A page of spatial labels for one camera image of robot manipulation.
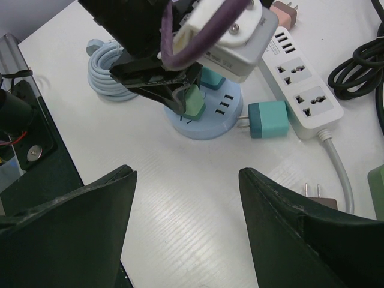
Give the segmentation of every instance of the plug prong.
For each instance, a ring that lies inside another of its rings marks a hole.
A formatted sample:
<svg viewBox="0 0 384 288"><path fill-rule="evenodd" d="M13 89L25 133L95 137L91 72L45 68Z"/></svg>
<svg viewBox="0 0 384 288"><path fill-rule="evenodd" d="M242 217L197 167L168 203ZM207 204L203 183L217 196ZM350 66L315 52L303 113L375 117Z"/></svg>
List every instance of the plug prong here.
<svg viewBox="0 0 384 288"><path fill-rule="evenodd" d="M318 198L322 197L322 195L320 193L320 184L317 185L317 196L318 196Z"/></svg>
<svg viewBox="0 0 384 288"><path fill-rule="evenodd" d="M304 192L305 192L305 196L308 197L308 183L304 184Z"/></svg>

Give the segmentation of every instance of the wall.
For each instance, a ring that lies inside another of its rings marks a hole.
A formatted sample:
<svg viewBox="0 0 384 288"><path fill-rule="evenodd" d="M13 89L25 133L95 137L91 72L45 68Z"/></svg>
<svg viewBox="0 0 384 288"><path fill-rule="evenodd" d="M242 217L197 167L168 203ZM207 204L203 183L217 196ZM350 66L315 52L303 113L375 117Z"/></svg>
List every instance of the wall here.
<svg viewBox="0 0 384 288"><path fill-rule="evenodd" d="M10 32L22 41L73 1L0 0L0 37Z"/></svg>

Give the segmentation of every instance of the black bracket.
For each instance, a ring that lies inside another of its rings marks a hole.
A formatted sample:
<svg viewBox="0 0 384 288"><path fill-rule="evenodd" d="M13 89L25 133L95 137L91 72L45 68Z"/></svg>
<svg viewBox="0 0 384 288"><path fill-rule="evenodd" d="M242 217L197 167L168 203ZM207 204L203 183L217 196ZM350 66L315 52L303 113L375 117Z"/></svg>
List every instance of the black bracket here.
<svg viewBox="0 0 384 288"><path fill-rule="evenodd" d="M56 143L53 140L44 113L30 84L25 80L21 80L15 85L13 95L27 102L35 109L35 116L28 127L28 133L19 143L13 145L21 169L27 171L54 150ZM33 146L41 148L41 155L36 161L29 161L27 157Z"/></svg>

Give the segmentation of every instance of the robotic arm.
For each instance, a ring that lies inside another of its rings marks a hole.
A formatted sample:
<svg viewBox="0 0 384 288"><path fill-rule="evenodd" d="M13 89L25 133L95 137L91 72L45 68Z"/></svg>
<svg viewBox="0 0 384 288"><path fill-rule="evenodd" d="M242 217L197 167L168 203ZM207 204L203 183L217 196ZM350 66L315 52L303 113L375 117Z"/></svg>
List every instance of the robotic arm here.
<svg viewBox="0 0 384 288"><path fill-rule="evenodd" d="M131 92L162 103L178 115L186 111L187 88L192 84L200 86L202 64L242 82L256 66L277 27L276 22L268 21L274 17L267 9L272 0L261 1L267 8L261 9L260 5L259 19L240 28L241 33L235 21L247 7L259 5L259 0L79 2L124 47L110 69L112 77ZM207 4L216 7L207 9ZM207 13L212 9L217 12ZM223 35L227 31L236 41L247 34L243 31L250 36L242 43L222 43L228 38ZM179 48L176 55L172 47L174 35Z"/></svg>

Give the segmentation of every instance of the table surface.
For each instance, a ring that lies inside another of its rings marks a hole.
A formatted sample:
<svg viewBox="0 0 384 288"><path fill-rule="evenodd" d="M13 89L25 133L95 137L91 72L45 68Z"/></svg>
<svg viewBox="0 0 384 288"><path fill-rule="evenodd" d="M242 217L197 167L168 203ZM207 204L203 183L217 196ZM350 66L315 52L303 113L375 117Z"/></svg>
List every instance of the table surface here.
<svg viewBox="0 0 384 288"><path fill-rule="evenodd" d="M370 1L296 0L292 35L324 80L355 48L375 37ZM20 44L59 132L85 184L127 164L139 173L122 262L135 287L257 287L238 188L253 167L303 193L344 197L317 139L250 139L232 129L209 141L186 139L163 107L143 97L99 98L87 83L88 40L110 40L76 2ZM258 69L242 84L248 103L273 100ZM384 139L369 95L341 103L334 143L353 188L356 215L375 218L367 173L384 163Z"/></svg>

